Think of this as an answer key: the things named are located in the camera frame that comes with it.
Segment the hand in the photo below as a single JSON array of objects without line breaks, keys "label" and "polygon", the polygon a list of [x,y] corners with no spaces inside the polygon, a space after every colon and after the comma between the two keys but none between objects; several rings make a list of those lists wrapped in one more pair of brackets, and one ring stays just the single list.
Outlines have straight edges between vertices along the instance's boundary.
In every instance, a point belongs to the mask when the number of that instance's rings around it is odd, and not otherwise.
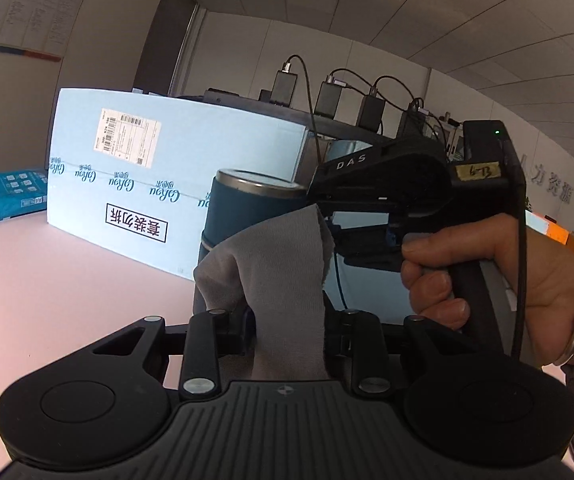
[{"label": "hand", "polygon": [[[518,283],[518,221],[505,214],[447,227],[403,244],[401,269],[414,312],[450,328],[462,327],[470,308],[448,300],[451,279],[444,270],[423,275],[422,267],[446,267],[493,259],[514,292]],[[527,228],[526,324],[541,364],[560,357],[574,328],[574,254],[564,245]]]}]

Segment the gray cloth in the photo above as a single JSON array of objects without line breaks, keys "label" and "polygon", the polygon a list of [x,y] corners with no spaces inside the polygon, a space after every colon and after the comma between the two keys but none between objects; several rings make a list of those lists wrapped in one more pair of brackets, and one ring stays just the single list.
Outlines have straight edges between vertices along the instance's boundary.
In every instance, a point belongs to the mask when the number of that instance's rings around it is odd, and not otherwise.
[{"label": "gray cloth", "polygon": [[214,247],[193,276],[208,310],[242,302],[256,316],[251,376],[221,361],[223,381],[324,380],[323,281],[334,241],[313,205],[261,222]]}]

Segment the wall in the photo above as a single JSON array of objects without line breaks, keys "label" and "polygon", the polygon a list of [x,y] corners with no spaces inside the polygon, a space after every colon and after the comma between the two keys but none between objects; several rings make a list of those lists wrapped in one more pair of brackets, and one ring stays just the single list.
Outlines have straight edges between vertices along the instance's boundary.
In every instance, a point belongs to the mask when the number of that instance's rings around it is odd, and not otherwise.
[{"label": "wall", "polygon": [[41,167],[57,88],[131,90],[159,0],[84,0],[61,62],[0,54],[0,171]]},{"label": "wall", "polygon": [[[368,80],[382,74],[396,75],[416,96],[425,98],[426,106],[436,115],[447,111],[458,121],[498,119],[507,126],[518,157],[524,156],[527,194],[535,212],[549,215],[558,223],[574,231],[574,191],[570,204],[560,200],[560,194],[548,192],[551,173],[574,189],[574,158],[553,140],[516,114],[492,101],[478,91],[455,79],[428,70],[420,65],[388,54],[357,41],[346,40],[319,30],[289,23],[207,12],[192,53],[192,62],[179,78],[184,88],[177,94],[202,94],[207,88],[219,88],[245,97],[258,98],[260,89],[271,89],[276,71],[290,54],[301,54],[307,63],[311,79],[312,99],[315,102],[320,82],[338,67],[355,70]],[[295,71],[302,69],[294,62]],[[354,76],[338,73],[340,78],[366,90],[366,85]],[[299,75],[292,106],[308,110],[305,87]],[[406,107],[409,96],[390,80],[382,80],[379,89],[401,107]],[[336,119],[355,122],[361,96],[344,90]],[[395,136],[400,112],[385,107],[384,133]],[[534,168],[542,164],[546,178],[542,186],[532,182]]]}]

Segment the blue cylindrical container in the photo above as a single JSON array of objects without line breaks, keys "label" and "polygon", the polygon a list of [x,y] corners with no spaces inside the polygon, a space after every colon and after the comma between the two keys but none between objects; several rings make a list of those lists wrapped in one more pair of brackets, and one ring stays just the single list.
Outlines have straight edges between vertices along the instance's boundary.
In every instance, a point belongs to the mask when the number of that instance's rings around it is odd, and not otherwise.
[{"label": "blue cylindrical container", "polygon": [[[294,182],[251,171],[219,170],[211,183],[198,261],[243,229],[296,211],[306,204],[307,189]],[[193,312],[204,310],[205,301],[196,290]]]}]

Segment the table surface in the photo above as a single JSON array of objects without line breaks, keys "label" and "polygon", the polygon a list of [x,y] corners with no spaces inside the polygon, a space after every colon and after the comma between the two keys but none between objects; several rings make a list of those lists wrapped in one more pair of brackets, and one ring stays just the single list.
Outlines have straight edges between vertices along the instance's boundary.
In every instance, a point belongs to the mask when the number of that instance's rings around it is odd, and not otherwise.
[{"label": "table surface", "polygon": [[[186,323],[192,299],[193,282],[58,230],[44,212],[0,222],[0,394],[141,317]],[[177,387],[180,362],[170,359],[165,386]],[[8,461],[0,441],[0,469]]]}]

